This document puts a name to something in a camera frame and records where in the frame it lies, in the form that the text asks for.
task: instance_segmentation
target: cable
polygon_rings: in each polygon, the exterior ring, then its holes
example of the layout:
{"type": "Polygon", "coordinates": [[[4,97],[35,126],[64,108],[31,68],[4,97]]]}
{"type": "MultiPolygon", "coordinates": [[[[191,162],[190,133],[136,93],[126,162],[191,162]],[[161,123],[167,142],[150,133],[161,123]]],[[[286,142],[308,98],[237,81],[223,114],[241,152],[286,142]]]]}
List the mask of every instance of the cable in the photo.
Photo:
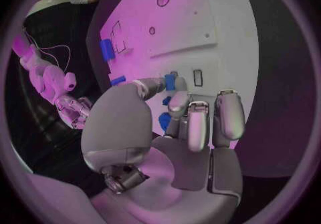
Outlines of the cable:
{"type": "Polygon", "coordinates": [[[61,47],[67,48],[67,49],[68,49],[68,52],[69,52],[69,56],[68,56],[68,61],[67,61],[66,67],[65,67],[65,69],[64,69],[64,72],[66,72],[66,70],[67,70],[67,68],[68,68],[68,66],[69,66],[70,58],[71,58],[71,50],[70,50],[70,48],[69,48],[67,45],[57,45],[57,46],[48,47],[48,48],[40,48],[40,47],[38,46],[36,40],[35,40],[30,34],[28,34],[28,32],[27,32],[25,29],[24,29],[24,32],[25,32],[26,35],[31,39],[31,41],[35,44],[35,46],[37,47],[37,49],[38,49],[40,52],[42,52],[42,53],[45,54],[45,55],[51,56],[51,57],[56,61],[58,67],[60,67],[60,66],[59,66],[59,62],[58,62],[57,58],[56,58],[54,55],[43,51],[43,49],[54,49],[54,48],[59,48],[59,47],[60,47],[60,48],[61,48],[61,47]]]}

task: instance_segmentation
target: blue object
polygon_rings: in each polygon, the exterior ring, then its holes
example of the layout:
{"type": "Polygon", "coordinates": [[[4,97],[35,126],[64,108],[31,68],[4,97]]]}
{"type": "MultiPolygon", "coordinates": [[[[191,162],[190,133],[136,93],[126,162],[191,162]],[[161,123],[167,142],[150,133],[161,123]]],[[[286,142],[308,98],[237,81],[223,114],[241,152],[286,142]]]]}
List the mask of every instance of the blue object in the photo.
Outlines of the blue object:
{"type": "Polygon", "coordinates": [[[126,81],[126,77],[125,76],[121,76],[121,77],[118,77],[118,78],[116,78],[114,80],[111,80],[110,83],[111,83],[112,86],[115,86],[115,85],[117,85],[117,84],[119,84],[119,83],[121,83],[123,81],[126,81]]]}
{"type": "Polygon", "coordinates": [[[173,74],[165,75],[166,90],[175,90],[175,79],[176,77],[173,74]]]}
{"type": "Polygon", "coordinates": [[[172,99],[172,97],[167,97],[163,100],[163,105],[169,105],[170,100],[172,99]]]}
{"type": "Polygon", "coordinates": [[[163,129],[163,131],[167,130],[167,127],[169,126],[171,119],[172,119],[172,117],[170,116],[169,113],[162,113],[158,117],[159,124],[160,124],[161,128],[163,129]]]}
{"type": "Polygon", "coordinates": [[[101,49],[103,52],[103,57],[104,57],[105,62],[110,59],[115,58],[115,54],[114,54],[112,43],[111,43],[110,39],[100,41],[100,46],[101,46],[101,49]]]}

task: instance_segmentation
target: robotic arm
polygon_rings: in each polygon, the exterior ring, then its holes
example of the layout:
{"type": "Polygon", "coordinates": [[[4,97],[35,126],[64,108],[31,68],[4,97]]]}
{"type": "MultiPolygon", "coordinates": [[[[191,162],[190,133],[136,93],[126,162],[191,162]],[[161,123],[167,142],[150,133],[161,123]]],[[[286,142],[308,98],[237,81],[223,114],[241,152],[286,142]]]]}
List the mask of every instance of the robotic arm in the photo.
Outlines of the robotic arm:
{"type": "Polygon", "coordinates": [[[92,103],[86,98],[75,99],[68,95],[77,85],[74,73],[64,73],[56,65],[41,58],[38,48],[30,44],[23,31],[12,46],[20,57],[20,64],[29,71],[29,78],[36,91],[55,105],[61,119],[71,128],[83,129],[92,103]]]}

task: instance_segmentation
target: blue block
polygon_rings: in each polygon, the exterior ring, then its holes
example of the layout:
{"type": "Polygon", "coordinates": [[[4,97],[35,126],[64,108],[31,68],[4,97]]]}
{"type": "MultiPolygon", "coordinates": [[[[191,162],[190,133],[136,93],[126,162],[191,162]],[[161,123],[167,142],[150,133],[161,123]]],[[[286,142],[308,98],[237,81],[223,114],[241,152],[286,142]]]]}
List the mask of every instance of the blue block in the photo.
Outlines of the blue block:
{"type": "Polygon", "coordinates": [[[165,75],[166,90],[175,90],[175,78],[173,74],[165,75]]]}
{"type": "Polygon", "coordinates": [[[124,81],[126,81],[126,77],[125,76],[121,76],[121,77],[118,77],[118,78],[116,78],[114,80],[111,80],[110,83],[111,83],[112,86],[115,86],[115,85],[117,85],[117,84],[119,84],[121,82],[124,82],[124,81]]]}
{"type": "Polygon", "coordinates": [[[169,126],[171,119],[172,119],[172,117],[170,116],[169,113],[162,113],[158,117],[159,124],[160,124],[161,128],[163,129],[163,131],[167,130],[167,127],[169,126]]]}
{"type": "Polygon", "coordinates": [[[167,97],[163,100],[163,105],[169,105],[169,102],[171,101],[172,97],[167,97]]]}
{"type": "Polygon", "coordinates": [[[103,52],[103,57],[105,61],[115,58],[112,43],[110,39],[100,41],[100,46],[103,52]]]}

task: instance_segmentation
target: wire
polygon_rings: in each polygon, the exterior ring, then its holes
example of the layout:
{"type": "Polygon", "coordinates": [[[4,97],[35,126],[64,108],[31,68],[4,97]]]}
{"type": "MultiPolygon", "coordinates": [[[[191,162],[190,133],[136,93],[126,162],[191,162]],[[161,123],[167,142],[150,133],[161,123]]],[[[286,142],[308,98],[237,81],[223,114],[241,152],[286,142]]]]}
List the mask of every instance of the wire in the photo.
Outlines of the wire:
{"type": "Polygon", "coordinates": [[[40,47],[38,46],[36,40],[35,40],[30,34],[28,34],[28,32],[27,32],[25,29],[24,29],[24,32],[25,32],[26,35],[31,39],[31,41],[35,44],[35,46],[37,47],[37,49],[38,49],[40,52],[42,52],[42,53],[45,54],[45,55],[51,56],[51,57],[56,61],[58,67],[60,67],[60,66],[59,66],[59,62],[58,62],[57,58],[56,58],[54,55],[52,55],[52,54],[50,54],[50,53],[47,53],[47,52],[45,52],[45,51],[43,51],[43,50],[44,50],[44,49],[61,48],[61,47],[67,48],[67,49],[68,49],[68,52],[69,52],[69,56],[68,56],[68,61],[67,61],[66,67],[65,67],[65,69],[64,69],[64,72],[66,72],[66,70],[67,70],[67,68],[68,68],[68,66],[69,66],[70,58],[71,58],[71,50],[70,50],[70,48],[69,48],[67,45],[57,45],[57,46],[53,46],[53,47],[49,47],[49,48],[40,48],[40,47]]]}

